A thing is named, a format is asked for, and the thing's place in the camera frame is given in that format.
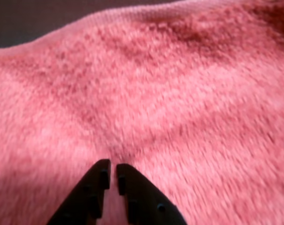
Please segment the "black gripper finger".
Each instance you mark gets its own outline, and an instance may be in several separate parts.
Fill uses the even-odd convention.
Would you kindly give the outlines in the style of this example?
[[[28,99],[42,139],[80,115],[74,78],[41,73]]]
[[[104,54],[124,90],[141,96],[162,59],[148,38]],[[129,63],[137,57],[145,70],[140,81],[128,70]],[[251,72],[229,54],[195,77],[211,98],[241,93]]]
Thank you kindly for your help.
[[[118,164],[117,179],[130,225],[187,224],[177,206],[133,166]]]
[[[102,217],[104,193],[110,188],[110,160],[97,161],[50,218],[49,225],[95,225]]]

